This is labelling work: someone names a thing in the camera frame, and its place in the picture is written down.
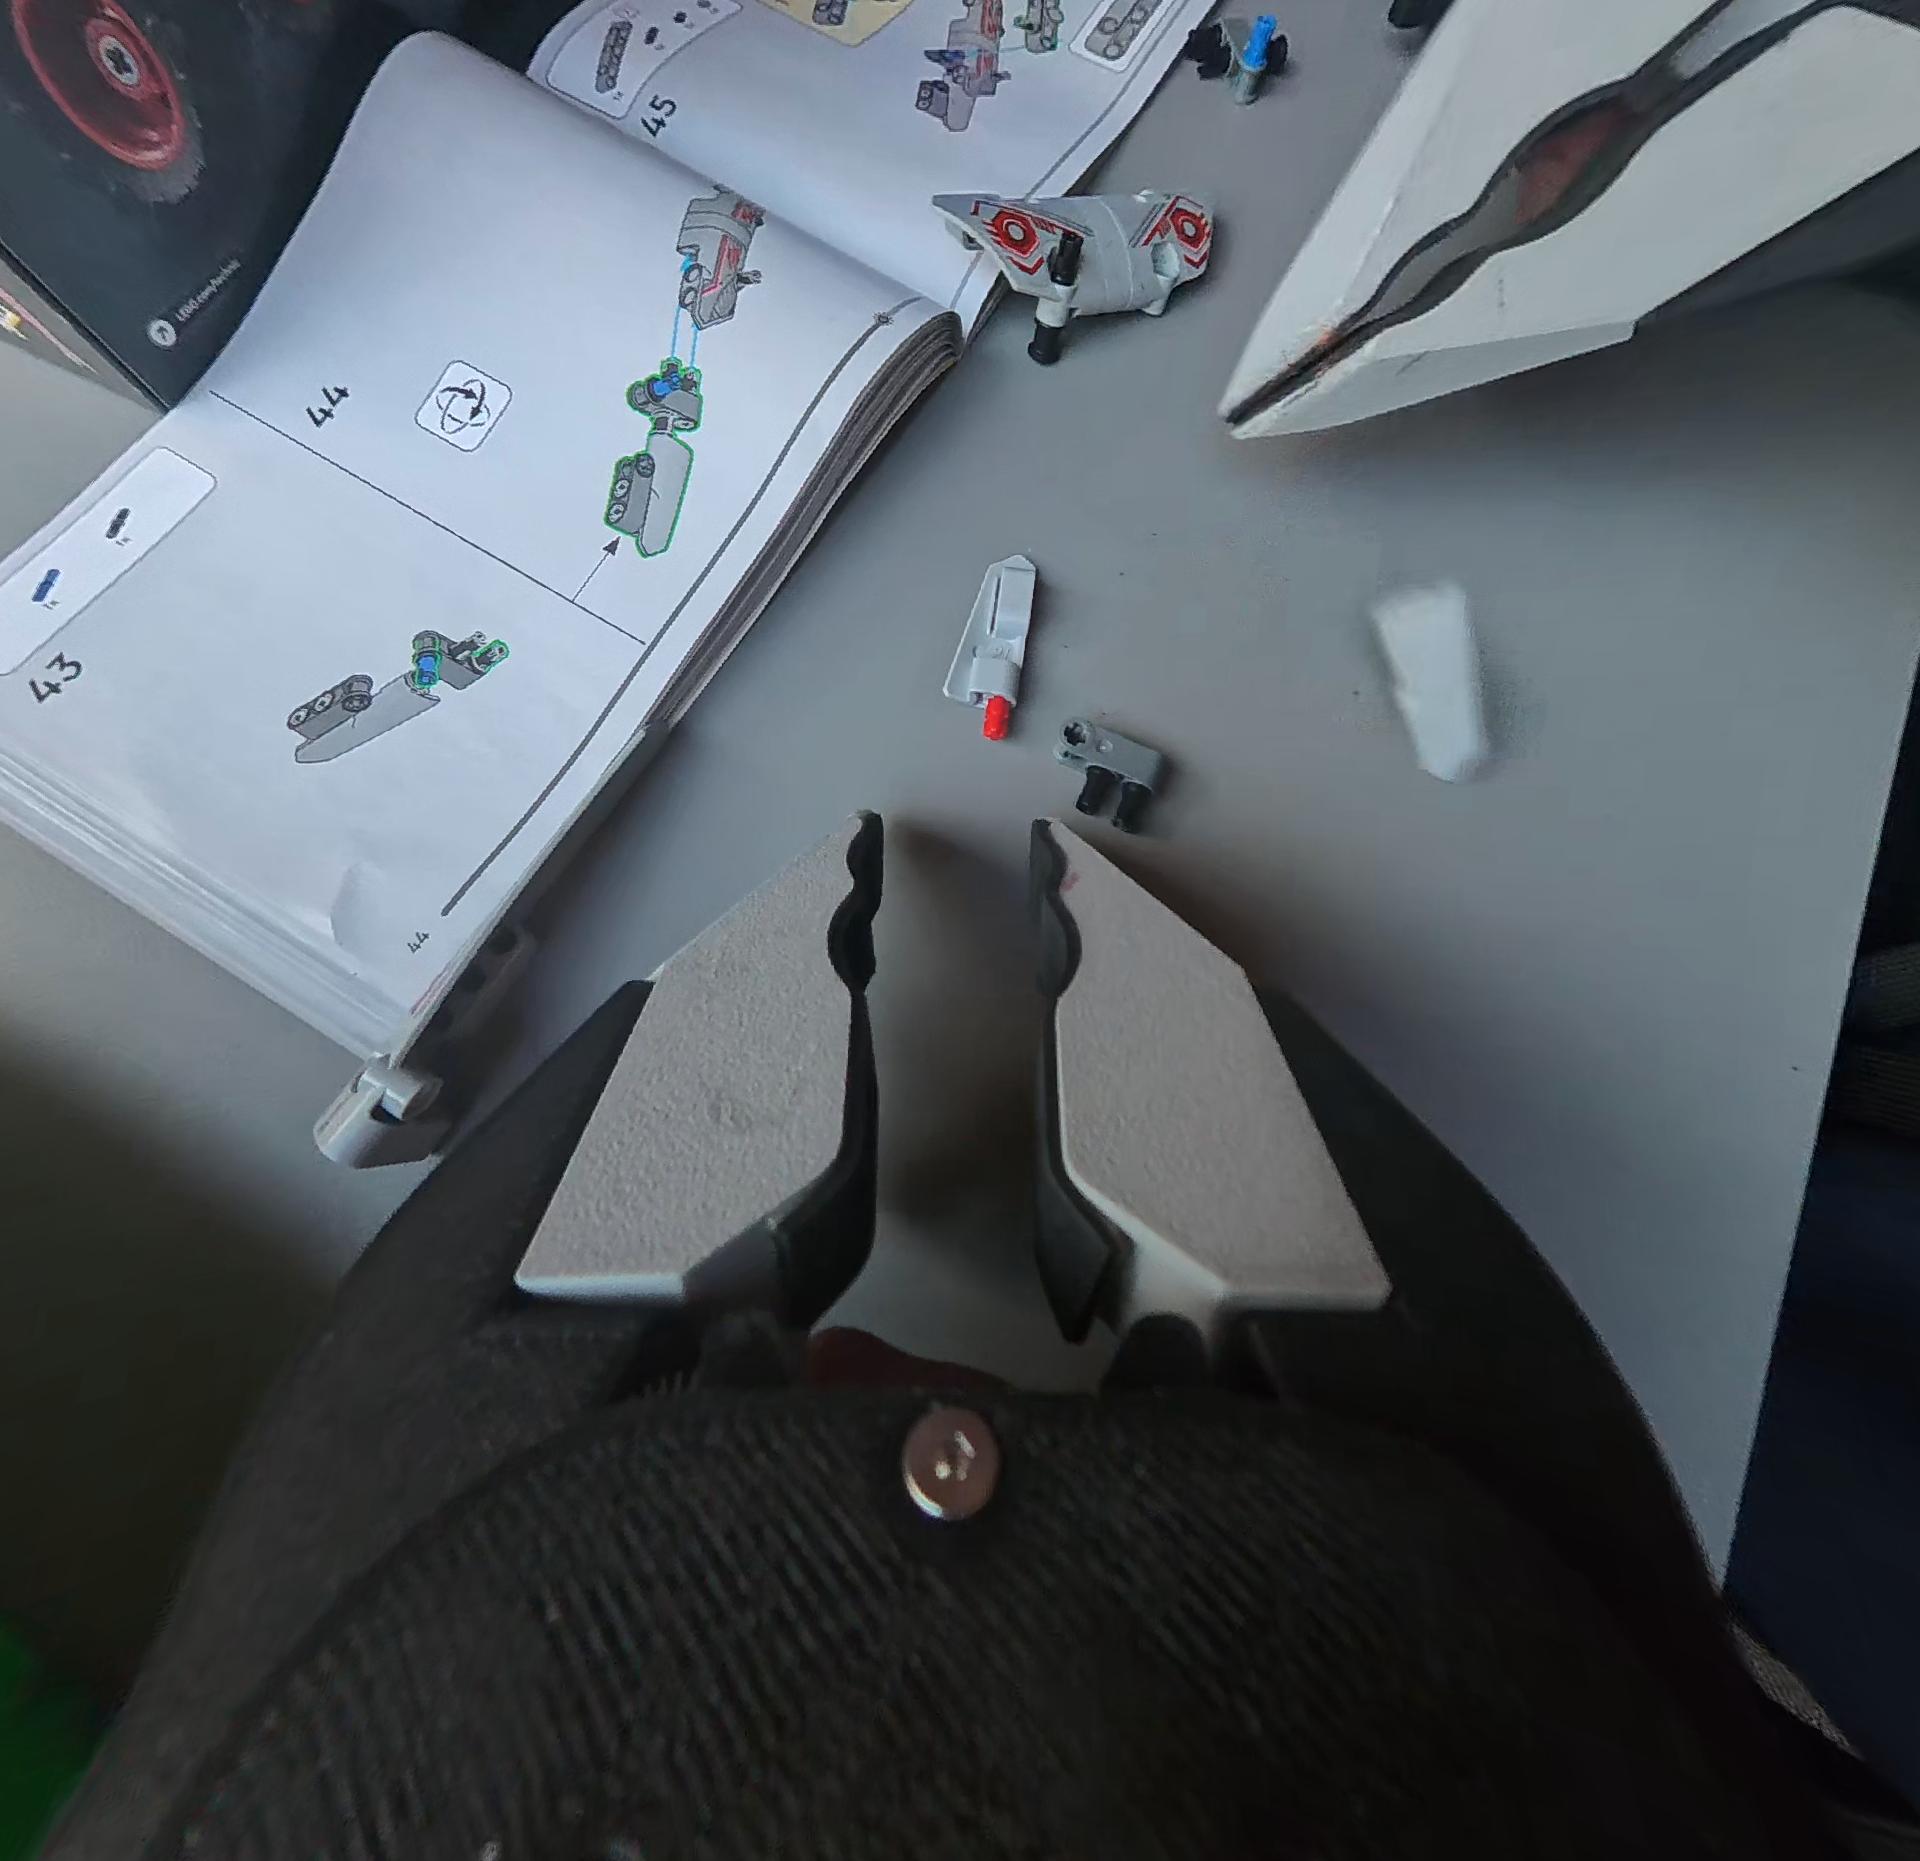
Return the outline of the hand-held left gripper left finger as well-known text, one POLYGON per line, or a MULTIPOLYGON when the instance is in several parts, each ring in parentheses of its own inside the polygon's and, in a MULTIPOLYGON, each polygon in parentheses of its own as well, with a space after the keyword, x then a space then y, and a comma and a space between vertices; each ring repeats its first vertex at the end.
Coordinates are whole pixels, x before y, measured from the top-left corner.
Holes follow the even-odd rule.
POLYGON ((877 1232, 880 890, 860 810, 658 968, 517 1291, 788 1330, 833 1309, 877 1232))

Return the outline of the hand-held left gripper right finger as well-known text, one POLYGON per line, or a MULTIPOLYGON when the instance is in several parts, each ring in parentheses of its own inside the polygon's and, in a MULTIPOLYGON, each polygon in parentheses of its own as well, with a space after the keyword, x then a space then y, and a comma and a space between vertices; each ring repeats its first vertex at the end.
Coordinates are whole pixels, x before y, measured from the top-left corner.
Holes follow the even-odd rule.
POLYGON ((1069 1343, 1382 1311, 1386 1266, 1240 965, 1062 821, 1031 823, 1029 893, 1036 1262, 1069 1343))

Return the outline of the grey lego connector black pins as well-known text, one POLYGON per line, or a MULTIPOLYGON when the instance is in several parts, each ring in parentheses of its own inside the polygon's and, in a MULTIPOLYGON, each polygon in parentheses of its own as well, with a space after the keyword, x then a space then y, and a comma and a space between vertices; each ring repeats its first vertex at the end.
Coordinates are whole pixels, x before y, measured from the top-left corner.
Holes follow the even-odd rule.
POLYGON ((1076 778, 1072 810, 1141 838, 1169 789, 1169 757, 1117 729, 1072 718, 1053 739, 1053 760, 1076 778))

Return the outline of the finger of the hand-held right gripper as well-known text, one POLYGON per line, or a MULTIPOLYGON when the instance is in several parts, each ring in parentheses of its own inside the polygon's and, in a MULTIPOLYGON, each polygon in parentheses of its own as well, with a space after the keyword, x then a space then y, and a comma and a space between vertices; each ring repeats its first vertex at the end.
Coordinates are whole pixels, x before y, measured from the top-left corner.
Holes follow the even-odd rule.
POLYGON ((1524 137, 1640 71, 1719 0, 1455 0, 1286 265, 1222 397, 1257 426, 1271 383, 1361 315, 1413 247, 1466 216, 1524 137))
POLYGON ((1317 435, 1839 276, 1915 295, 1917 0, 1719 0, 1531 130, 1239 439, 1317 435))

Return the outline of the grey lego panel red pin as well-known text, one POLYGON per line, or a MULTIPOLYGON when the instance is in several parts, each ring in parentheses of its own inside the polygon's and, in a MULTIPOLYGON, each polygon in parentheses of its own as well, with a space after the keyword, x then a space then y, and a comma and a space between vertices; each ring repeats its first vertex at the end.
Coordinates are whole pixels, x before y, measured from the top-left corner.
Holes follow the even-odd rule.
POLYGON ((1006 739, 1014 729, 1038 586, 1038 567, 1026 556, 986 570, 943 684, 947 699, 978 716, 989 741, 1006 739))

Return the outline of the white lego panel piece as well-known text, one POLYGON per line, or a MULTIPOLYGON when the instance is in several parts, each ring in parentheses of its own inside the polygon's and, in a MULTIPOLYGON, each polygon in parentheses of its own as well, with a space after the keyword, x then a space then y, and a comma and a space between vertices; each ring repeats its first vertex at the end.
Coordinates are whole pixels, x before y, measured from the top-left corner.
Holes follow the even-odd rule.
POLYGON ((1448 786, 1490 760, 1474 612, 1453 581, 1404 585, 1366 614, 1386 689, 1422 773, 1448 786))

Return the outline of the grey lego assembly red stickers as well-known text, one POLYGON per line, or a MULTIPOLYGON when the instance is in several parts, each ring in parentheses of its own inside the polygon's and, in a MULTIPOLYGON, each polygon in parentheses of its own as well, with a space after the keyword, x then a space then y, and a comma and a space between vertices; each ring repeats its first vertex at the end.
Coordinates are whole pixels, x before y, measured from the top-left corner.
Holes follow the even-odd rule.
POLYGON ((1213 210, 1177 192, 1091 198, 936 196, 950 232, 1032 304, 1031 360, 1060 360, 1078 316, 1161 316, 1173 291, 1204 276, 1213 210))

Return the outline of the black lego set box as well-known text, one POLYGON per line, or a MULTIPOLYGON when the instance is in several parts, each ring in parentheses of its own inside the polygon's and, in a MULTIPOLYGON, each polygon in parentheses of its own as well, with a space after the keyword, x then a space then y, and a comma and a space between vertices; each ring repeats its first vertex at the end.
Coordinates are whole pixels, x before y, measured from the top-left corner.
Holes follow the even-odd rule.
POLYGON ((3 0, 5 337, 169 409, 228 344, 381 64, 524 69, 581 0, 3 0))

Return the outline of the lego instruction booklet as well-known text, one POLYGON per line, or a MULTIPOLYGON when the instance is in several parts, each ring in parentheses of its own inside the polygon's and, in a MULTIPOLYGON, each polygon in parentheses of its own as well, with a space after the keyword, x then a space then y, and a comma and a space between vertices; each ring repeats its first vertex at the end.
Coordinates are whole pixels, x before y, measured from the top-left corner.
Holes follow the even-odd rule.
POLYGON ((6 554, 5 821, 404 1055, 1214 2, 399 44, 200 383, 6 554))

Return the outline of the green blurred object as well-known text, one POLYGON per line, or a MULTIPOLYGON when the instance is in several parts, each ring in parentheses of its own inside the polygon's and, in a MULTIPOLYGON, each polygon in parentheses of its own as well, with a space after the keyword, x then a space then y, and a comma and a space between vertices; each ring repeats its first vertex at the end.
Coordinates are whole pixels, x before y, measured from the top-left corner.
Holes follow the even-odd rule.
POLYGON ((9 1622, 3 1624, 3 1857, 33 1859, 84 1765, 71 1696, 9 1622))

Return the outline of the grey lego beam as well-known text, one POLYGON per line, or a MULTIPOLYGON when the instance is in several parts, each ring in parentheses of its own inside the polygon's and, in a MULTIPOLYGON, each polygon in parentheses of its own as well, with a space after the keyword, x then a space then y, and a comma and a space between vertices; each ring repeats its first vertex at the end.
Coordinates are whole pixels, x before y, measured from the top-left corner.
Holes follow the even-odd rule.
POLYGON ((318 1150, 355 1170, 439 1155, 462 1116, 468 1051, 513 993, 535 945, 526 925, 498 925, 421 1027, 393 1051, 368 1058, 315 1123, 318 1150))

